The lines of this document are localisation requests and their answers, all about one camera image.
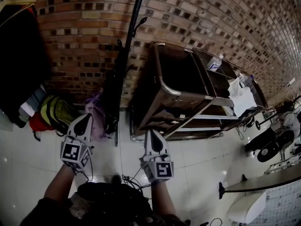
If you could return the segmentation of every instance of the hook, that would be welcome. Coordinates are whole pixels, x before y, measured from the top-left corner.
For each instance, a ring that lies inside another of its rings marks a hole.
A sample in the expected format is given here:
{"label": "hook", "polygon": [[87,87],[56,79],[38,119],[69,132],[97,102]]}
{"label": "hook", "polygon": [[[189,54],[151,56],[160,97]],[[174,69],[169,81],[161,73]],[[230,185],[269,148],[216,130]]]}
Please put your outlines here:
{"label": "hook", "polygon": [[119,45],[120,48],[123,48],[123,47],[122,47],[122,42],[121,42],[120,39],[117,39],[117,44]]}
{"label": "hook", "polygon": [[133,31],[133,38],[135,37],[136,35],[136,32],[137,32],[137,29],[140,25],[144,24],[147,20],[147,17],[144,17],[143,19],[140,20],[140,22],[138,23],[138,25],[135,27],[134,31]]}
{"label": "hook", "polygon": [[131,70],[133,67],[134,67],[134,64],[130,65],[130,66],[127,68],[127,70],[126,70],[126,72],[125,72],[125,74],[124,74],[124,78],[127,76],[127,72],[128,72],[129,70]]}

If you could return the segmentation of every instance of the backpack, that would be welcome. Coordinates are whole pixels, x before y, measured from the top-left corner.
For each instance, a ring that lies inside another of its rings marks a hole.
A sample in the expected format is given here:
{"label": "backpack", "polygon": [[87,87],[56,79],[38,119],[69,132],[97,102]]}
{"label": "backpack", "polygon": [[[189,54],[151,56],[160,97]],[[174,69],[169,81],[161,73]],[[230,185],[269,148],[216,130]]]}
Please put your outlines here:
{"label": "backpack", "polygon": [[61,97],[47,96],[41,107],[41,116],[48,125],[66,135],[70,123],[78,118],[80,113]]}
{"label": "backpack", "polygon": [[29,125],[33,131],[34,138],[36,138],[38,141],[41,141],[41,139],[37,136],[36,132],[53,130],[53,127],[49,126],[46,121],[44,121],[40,112],[36,112],[33,117],[29,119]]}

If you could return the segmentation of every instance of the white cloth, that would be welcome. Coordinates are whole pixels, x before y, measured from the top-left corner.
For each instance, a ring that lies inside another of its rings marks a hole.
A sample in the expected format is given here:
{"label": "white cloth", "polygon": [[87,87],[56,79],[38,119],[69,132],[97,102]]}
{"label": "white cloth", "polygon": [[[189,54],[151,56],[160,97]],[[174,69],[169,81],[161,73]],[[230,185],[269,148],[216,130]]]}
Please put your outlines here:
{"label": "white cloth", "polygon": [[230,93],[229,98],[233,101],[234,112],[237,117],[241,116],[247,109],[257,106],[250,88],[241,88],[239,78],[236,78],[230,83],[228,91]]}
{"label": "white cloth", "polygon": [[33,110],[33,108],[27,103],[27,102],[24,102],[22,105],[21,105],[21,108],[31,117],[33,117],[35,111]]}
{"label": "white cloth", "polygon": [[297,138],[300,134],[300,123],[297,115],[293,112],[285,112],[279,115],[279,120],[271,124],[270,128],[275,133],[281,133],[281,129],[292,130],[294,137]]}

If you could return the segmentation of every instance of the white towel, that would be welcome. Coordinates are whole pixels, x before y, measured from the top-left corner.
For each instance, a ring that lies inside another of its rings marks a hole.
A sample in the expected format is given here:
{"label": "white towel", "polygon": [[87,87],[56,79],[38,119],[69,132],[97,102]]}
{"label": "white towel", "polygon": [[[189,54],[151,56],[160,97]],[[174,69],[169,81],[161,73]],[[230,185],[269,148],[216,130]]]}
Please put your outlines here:
{"label": "white towel", "polygon": [[237,117],[241,116],[247,109],[257,106],[250,88],[241,88],[239,78],[230,83],[228,91],[230,93],[229,97],[233,101],[234,112]]}
{"label": "white towel", "polygon": [[31,117],[33,117],[35,111],[33,110],[33,108],[27,103],[27,102],[24,102],[22,105],[21,105],[21,108]]}

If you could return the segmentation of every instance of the plastic bottle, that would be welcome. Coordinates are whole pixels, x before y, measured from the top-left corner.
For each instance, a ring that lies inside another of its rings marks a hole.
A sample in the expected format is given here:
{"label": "plastic bottle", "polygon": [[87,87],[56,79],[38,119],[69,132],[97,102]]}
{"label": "plastic bottle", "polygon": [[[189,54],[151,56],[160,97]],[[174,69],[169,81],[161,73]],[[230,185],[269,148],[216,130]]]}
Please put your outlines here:
{"label": "plastic bottle", "polygon": [[211,71],[216,71],[222,64],[222,58],[224,58],[224,55],[222,54],[219,54],[218,56],[213,56],[207,64],[207,68]]}

